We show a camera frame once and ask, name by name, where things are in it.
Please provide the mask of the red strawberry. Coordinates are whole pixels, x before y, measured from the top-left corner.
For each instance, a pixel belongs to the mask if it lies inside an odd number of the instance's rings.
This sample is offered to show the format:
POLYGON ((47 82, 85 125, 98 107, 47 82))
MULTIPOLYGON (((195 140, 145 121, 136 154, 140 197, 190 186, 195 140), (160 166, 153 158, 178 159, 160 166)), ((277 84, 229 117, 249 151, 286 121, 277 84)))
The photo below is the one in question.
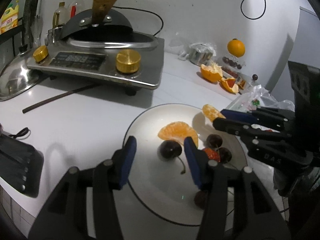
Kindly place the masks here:
POLYGON ((220 162, 220 155, 216 150, 213 150, 212 148, 206 147, 206 148, 203 148, 202 151, 206 153, 209 160, 215 160, 218 163, 220 162))

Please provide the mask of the small peeled tangerine piece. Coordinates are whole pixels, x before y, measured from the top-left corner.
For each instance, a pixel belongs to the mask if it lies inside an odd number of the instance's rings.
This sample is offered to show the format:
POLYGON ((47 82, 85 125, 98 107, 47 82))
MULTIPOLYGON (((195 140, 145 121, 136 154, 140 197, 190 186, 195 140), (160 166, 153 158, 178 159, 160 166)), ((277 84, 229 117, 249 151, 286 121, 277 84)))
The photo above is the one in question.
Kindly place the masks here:
POLYGON ((202 112, 204 116, 210 120, 210 122, 213 122, 216 118, 226 118, 220 111, 209 104, 206 104, 202 107, 202 112))

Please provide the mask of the dark cherry with stem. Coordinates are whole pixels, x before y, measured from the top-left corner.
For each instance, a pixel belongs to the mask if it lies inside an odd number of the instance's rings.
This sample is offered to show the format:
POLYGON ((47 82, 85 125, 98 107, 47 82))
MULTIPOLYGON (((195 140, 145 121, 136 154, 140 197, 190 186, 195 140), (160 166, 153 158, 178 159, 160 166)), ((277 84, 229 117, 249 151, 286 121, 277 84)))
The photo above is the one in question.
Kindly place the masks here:
POLYGON ((174 140, 163 141, 158 148, 158 155, 161 159, 165 161, 172 161, 178 159, 183 168, 180 174, 186 173, 186 167, 184 161, 181 159, 182 146, 174 140))

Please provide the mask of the large peeled tangerine half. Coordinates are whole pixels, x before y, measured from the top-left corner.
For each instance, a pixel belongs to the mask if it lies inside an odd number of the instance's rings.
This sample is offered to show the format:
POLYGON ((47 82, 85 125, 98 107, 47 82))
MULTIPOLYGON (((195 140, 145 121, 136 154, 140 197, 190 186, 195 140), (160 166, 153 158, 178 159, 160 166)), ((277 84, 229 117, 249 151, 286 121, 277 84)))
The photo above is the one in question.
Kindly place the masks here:
POLYGON ((173 140, 180 145, 184 144, 184 140, 187 137, 191 137, 195 146, 199 145, 199 137, 195 129, 182 121, 172 122, 167 126, 164 126, 158 132, 158 137, 162 140, 173 140))

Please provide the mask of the clear printed plastic bag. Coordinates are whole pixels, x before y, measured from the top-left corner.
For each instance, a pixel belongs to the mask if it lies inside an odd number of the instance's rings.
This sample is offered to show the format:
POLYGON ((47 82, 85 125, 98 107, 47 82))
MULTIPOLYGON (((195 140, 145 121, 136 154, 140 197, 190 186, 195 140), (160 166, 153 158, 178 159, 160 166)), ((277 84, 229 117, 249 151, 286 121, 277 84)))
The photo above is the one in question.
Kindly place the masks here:
MULTIPOLYGON (((270 107, 278 109, 287 109, 293 112, 295 111, 295 105, 292 101, 278 101, 262 85, 250 87, 248 90, 246 90, 245 93, 242 93, 237 99, 230 103, 226 109, 247 112, 251 110, 256 110, 258 107, 270 107)), ((259 128, 263 131, 267 130, 270 132, 284 132, 284 130, 275 130, 257 124, 252 124, 251 126, 252 128, 259 128)))

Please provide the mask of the orange peel piece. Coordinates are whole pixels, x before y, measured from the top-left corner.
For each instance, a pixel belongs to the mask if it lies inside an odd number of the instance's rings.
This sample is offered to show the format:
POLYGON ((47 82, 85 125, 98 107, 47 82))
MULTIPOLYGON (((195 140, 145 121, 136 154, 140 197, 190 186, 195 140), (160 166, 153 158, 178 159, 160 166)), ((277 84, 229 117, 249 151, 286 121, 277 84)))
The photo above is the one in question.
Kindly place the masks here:
POLYGON ((237 94, 239 92, 239 86, 236 84, 236 79, 233 77, 222 78, 220 85, 229 93, 237 94))

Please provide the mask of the peeled orange with rind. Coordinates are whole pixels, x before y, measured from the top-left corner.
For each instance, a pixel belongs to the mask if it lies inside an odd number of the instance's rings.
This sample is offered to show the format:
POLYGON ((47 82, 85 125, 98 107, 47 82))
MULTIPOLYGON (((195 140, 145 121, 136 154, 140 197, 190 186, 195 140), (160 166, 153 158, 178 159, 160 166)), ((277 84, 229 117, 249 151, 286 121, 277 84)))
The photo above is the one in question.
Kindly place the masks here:
POLYGON ((215 62, 210 66, 201 64, 200 69, 202 77, 211 83, 219 82, 223 77, 222 68, 215 62))

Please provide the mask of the glass jar with dates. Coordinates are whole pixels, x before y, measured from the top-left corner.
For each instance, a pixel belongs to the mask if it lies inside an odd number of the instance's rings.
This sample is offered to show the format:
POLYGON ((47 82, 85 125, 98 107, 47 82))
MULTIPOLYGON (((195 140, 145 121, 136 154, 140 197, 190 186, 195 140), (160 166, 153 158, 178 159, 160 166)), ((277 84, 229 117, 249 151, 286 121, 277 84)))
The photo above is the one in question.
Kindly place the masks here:
POLYGON ((239 79, 242 77, 242 72, 246 67, 246 62, 240 60, 238 57, 231 55, 231 56, 223 56, 221 58, 222 62, 222 70, 234 77, 235 79, 239 79))

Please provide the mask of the whole orange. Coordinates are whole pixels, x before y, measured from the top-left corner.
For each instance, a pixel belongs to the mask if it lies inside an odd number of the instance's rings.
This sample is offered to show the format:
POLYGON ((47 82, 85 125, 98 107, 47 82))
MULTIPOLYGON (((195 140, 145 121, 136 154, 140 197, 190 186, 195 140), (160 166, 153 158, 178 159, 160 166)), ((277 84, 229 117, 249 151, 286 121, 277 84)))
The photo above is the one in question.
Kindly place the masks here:
POLYGON ((236 38, 228 42, 227 50, 230 54, 232 54, 235 57, 242 57, 246 52, 244 43, 236 38))

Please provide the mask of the steel induction cooker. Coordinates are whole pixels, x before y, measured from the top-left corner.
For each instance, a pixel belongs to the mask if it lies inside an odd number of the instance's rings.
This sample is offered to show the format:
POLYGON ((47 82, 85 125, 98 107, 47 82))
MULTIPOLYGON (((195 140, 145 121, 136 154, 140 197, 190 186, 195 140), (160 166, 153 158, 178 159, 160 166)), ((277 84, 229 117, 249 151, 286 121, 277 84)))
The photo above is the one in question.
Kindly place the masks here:
POLYGON ((49 75, 69 75, 94 82, 116 83, 134 90, 156 89, 164 65, 162 38, 133 32, 131 40, 122 42, 90 42, 72 38, 50 44, 48 56, 37 63, 30 56, 27 66, 49 75), (125 49, 139 52, 139 70, 124 74, 116 69, 116 56, 125 49))

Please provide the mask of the dark chopstick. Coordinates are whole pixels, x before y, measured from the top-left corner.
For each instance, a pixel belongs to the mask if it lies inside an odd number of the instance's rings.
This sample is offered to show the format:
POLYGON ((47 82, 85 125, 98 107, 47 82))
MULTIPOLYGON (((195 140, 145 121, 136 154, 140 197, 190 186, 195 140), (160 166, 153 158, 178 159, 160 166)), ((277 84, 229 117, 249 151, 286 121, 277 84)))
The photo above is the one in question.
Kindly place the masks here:
POLYGON ((74 89, 74 90, 70 90, 68 92, 59 94, 57 96, 54 96, 54 97, 48 98, 46 100, 40 101, 40 102, 38 102, 36 104, 33 104, 33 105, 23 109, 22 113, 23 114, 28 113, 28 112, 30 112, 32 110, 35 110, 35 109, 37 109, 37 108, 39 108, 41 106, 44 106, 44 105, 46 105, 48 103, 54 102, 54 101, 59 100, 61 98, 65 98, 65 97, 67 97, 69 95, 73 95, 73 94, 76 94, 76 93, 84 92, 86 90, 89 90, 89 89, 92 89, 92 88, 96 88, 96 87, 99 87, 99 85, 92 84, 92 85, 87 85, 85 87, 81 87, 81 88, 77 88, 77 89, 74 89))

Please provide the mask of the steel pot lid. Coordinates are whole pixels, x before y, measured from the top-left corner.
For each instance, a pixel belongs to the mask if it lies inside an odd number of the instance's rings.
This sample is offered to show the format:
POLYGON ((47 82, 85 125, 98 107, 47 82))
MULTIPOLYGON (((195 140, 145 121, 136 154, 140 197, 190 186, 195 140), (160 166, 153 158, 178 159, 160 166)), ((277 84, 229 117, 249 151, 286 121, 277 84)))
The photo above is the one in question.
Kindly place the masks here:
POLYGON ((10 100, 42 82, 46 75, 29 69, 27 63, 32 50, 19 53, 1 71, 1 101, 10 100))

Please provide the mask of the oil bottle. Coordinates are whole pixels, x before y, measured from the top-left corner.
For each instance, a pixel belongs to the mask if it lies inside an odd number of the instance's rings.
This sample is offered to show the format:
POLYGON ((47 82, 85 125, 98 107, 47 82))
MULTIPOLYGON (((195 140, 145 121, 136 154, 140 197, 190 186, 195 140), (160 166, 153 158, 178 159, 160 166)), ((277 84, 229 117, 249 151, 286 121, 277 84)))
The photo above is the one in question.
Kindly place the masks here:
POLYGON ((65 2, 60 2, 59 7, 53 14, 53 28, 58 28, 65 25, 68 21, 68 10, 65 7, 65 2))

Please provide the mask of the red cap sauce bottle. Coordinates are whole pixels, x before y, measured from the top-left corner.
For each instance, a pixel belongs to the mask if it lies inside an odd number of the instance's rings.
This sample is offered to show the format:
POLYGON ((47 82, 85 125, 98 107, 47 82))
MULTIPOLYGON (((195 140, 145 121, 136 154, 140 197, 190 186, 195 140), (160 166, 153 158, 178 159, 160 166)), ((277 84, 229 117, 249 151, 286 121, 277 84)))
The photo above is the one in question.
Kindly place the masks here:
POLYGON ((76 14, 84 11, 85 3, 83 0, 74 0, 68 7, 69 18, 73 18, 76 14))

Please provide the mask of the yellow detergent bottle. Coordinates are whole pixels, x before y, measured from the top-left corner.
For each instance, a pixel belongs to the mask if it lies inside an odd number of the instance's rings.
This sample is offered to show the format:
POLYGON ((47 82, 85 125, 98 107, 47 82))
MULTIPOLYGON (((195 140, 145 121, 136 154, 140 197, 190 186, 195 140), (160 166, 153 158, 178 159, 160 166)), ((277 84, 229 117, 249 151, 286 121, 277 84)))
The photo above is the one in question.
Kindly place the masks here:
POLYGON ((1 17, 1 34, 18 26, 19 0, 16 0, 16 5, 9 4, 4 14, 1 17))

